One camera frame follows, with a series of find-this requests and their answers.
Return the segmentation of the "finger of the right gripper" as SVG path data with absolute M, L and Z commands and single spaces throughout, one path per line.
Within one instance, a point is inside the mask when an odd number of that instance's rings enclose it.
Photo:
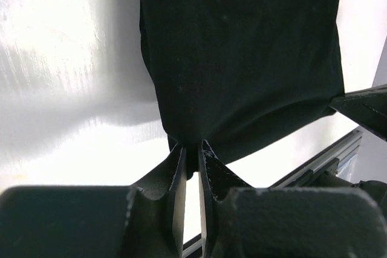
M 347 93 L 330 101 L 330 107 L 386 141 L 386 86 Z

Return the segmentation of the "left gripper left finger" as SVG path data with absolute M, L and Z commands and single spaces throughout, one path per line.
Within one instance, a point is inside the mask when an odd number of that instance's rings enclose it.
M 20 186 L 1 195 L 2 257 L 181 257 L 186 151 L 129 186 Z

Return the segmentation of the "black t-shirt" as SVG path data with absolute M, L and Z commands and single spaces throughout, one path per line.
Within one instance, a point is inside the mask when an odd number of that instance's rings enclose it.
M 198 170 L 333 114 L 344 93 L 339 0 L 140 0 L 141 53 L 170 147 Z

